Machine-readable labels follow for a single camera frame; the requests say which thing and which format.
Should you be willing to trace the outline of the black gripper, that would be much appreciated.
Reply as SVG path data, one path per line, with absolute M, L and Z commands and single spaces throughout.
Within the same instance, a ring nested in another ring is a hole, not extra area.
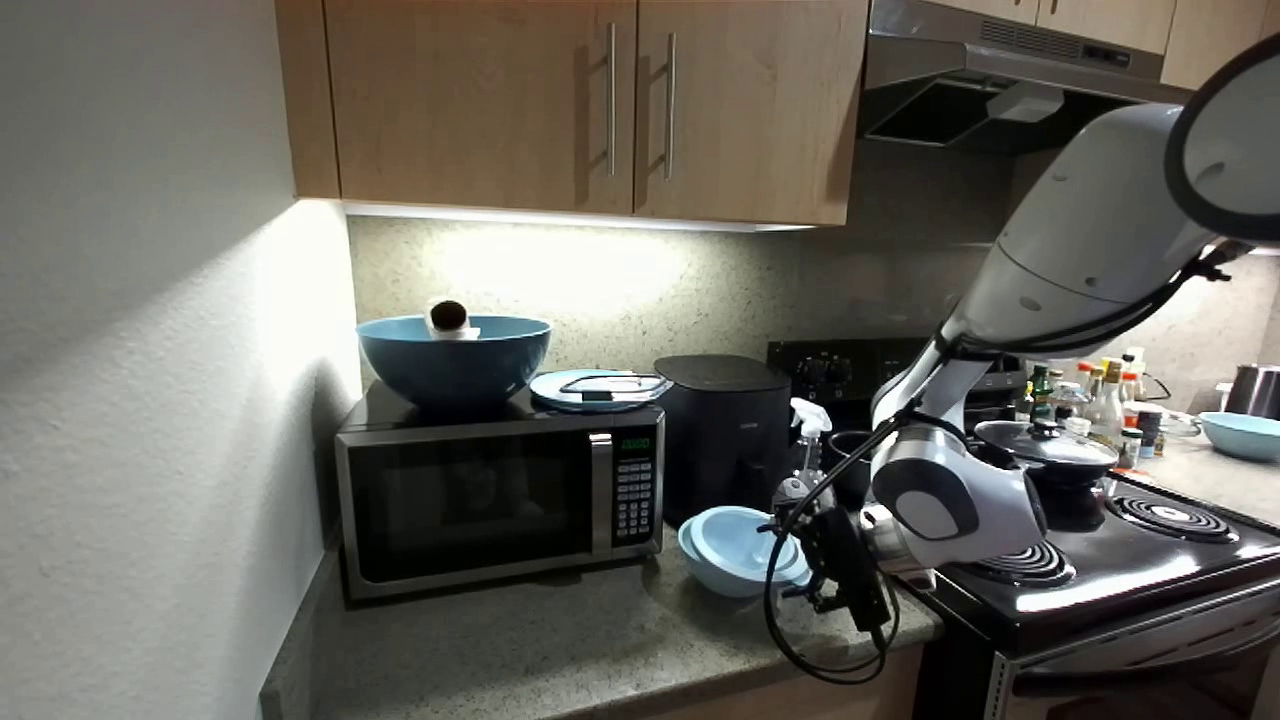
M 818 613 L 845 607 L 860 631 L 882 634 L 888 600 L 881 592 L 876 561 L 847 511 L 826 494 L 814 473 L 779 478 L 774 523 L 799 539 L 812 568 L 806 596 Z

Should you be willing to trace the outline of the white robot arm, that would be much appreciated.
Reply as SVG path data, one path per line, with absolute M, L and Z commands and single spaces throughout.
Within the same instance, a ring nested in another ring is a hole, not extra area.
M 1091 350 L 1255 244 L 1280 244 L 1280 35 L 1178 102 L 1094 116 L 1047 162 L 966 297 L 881 388 L 855 448 L 864 498 L 840 502 L 824 477 L 785 492 L 770 532 L 812 568 L 802 600 L 876 631 L 888 577 L 1040 543 L 1047 523 L 1029 473 L 987 461 L 962 433 L 977 381 L 1004 357 Z

